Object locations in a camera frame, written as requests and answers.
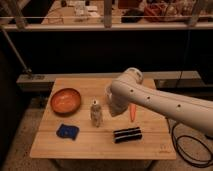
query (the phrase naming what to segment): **wooden table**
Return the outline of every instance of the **wooden table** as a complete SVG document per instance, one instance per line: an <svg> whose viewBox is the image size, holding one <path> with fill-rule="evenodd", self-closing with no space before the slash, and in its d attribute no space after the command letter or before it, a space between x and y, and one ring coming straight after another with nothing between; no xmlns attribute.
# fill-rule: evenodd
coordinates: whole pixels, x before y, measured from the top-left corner
<svg viewBox="0 0 213 171"><path fill-rule="evenodd" d="M104 1L103 0L91 0L90 5L97 6L97 13L100 15L99 18L91 17L89 14L83 17L82 20L79 20L75 16L74 7L61 7L61 2L56 0L51 6L48 14L45 16L42 24L71 24L71 25L87 25L87 24L100 24L103 23L104 18ZM139 8L144 8L144 3L141 3ZM121 16L127 9L118 8L118 0L115 1L115 4L112 4L112 23L120 24ZM138 22L139 24L149 23L147 20L142 19Z"/></svg>
<svg viewBox="0 0 213 171"><path fill-rule="evenodd" d="M130 122L129 111L111 117L106 104L105 89L112 78L58 78L48 100L30 157L55 159L175 159L176 154L168 132L166 119L144 107L137 106L135 122ZM155 88L152 79L144 85ZM82 97L80 109L69 117L59 117L50 107L51 96L62 88L77 89ZM96 128L90 119L92 100L97 99L103 109L103 124ZM57 137L56 130L64 123L76 125L80 132L75 141ZM139 126L142 140L115 144L113 131Z"/></svg>

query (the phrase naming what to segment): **orange bowl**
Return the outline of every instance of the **orange bowl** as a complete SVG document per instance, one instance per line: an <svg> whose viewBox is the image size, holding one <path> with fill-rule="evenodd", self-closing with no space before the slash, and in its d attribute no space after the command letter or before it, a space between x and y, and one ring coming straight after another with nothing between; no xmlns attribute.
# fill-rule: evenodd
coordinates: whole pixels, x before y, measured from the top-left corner
<svg viewBox="0 0 213 171"><path fill-rule="evenodd" d="M64 88L57 91L51 98L50 105L57 114L71 114L81 105L81 95L73 88Z"/></svg>

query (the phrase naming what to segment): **salt shaker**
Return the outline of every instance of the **salt shaker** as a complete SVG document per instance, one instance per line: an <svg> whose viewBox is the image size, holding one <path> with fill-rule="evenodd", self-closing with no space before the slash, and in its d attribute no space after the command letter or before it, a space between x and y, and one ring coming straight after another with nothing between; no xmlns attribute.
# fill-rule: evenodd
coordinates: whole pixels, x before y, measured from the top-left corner
<svg viewBox="0 0 213 171"><path fill-rule="evenodd" d="M90 114L92 124L96 127L99 127L103 122L103 115L101 105L98 100L93 100L92 106L90 107Z"/></svg>

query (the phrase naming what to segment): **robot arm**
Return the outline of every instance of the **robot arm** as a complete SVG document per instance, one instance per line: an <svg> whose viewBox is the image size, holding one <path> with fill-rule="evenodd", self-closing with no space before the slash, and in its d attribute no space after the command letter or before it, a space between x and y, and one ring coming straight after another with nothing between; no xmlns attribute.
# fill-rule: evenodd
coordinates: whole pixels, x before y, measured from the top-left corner
<svg viewBox="0 0 213 171"><path fill-rule="evenodd" d="M135 103L213 136L213 102L150 89L141 85L142 80L138 69L129 68L112 81L108 94L112 116Z"/></svg>

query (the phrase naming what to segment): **orange carrot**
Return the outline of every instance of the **orange carrot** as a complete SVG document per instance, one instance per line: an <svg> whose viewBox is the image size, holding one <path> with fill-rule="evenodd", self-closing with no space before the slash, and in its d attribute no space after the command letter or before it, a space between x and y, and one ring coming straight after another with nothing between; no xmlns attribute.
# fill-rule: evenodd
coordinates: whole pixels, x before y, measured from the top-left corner
<svg viewBox="0 0 213 171"><path fill-rule="evenodd" d="M130 103L129 110L130 110L131 122L134 122L135 115L136 115L136 104Z"/></svg>

